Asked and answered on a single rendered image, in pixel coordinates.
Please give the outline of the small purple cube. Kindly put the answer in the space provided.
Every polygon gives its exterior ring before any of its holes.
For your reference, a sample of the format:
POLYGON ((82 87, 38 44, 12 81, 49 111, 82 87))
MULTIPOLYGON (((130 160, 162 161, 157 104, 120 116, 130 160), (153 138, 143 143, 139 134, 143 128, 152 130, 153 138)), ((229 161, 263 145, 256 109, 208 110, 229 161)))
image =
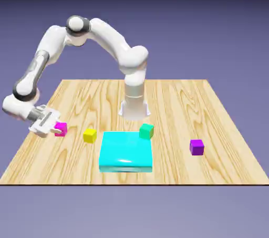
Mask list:
POLYGON ((191 139, 190 152, 193 156, 202 156, 204 154, 203 141, 201 139, 191 139))

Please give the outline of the small yellow cube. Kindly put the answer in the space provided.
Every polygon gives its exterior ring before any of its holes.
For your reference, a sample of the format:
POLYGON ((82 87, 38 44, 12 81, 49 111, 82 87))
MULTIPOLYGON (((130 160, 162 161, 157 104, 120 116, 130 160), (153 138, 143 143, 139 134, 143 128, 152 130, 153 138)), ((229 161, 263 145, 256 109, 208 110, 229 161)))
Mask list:
POLYGON ((83 133, 83 140, 86 143, 94 143, 97 138, 97 130, 88 128, 83 133))

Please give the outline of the small magenta cube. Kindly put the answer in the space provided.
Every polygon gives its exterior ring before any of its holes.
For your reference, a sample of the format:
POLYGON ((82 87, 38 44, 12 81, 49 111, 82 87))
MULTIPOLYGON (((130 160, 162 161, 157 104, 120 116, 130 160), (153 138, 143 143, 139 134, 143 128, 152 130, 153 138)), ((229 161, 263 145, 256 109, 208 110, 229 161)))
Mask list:
POLYGON ((55 136, 64 137, 67 133, 67 123, 66 122, 57 122, 54 126, 59 132, 55 132, 55 136))

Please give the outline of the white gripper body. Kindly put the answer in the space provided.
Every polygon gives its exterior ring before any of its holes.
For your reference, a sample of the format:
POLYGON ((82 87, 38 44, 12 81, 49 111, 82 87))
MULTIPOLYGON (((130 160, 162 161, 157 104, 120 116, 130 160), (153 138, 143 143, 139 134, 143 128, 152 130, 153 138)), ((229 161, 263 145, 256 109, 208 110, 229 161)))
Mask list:
POLYGON ((34 108, 30 114, 33 121, 29 130, 39 137, 45 138, 54 128, 60 117, 60 112, 52 108, 34 108))

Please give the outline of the large cyan box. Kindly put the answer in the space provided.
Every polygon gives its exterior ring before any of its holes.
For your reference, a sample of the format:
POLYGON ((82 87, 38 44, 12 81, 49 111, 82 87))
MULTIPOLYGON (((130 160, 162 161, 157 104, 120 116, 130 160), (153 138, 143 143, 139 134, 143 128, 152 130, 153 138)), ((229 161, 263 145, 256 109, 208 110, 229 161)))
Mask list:
POLYGON ((100 172, 152 172, 151 141, 137 131, 104 132, 99 155, 100 172))

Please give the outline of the small green cube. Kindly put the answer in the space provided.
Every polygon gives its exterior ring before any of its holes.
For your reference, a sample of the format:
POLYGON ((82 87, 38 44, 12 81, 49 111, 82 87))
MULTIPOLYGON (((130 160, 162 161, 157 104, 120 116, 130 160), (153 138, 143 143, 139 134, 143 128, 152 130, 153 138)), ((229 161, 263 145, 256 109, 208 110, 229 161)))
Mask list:
POLYGON ((142 139, 150 140, 154 134, 154 125, 144 123, 139 129, 139 137, 142 139))

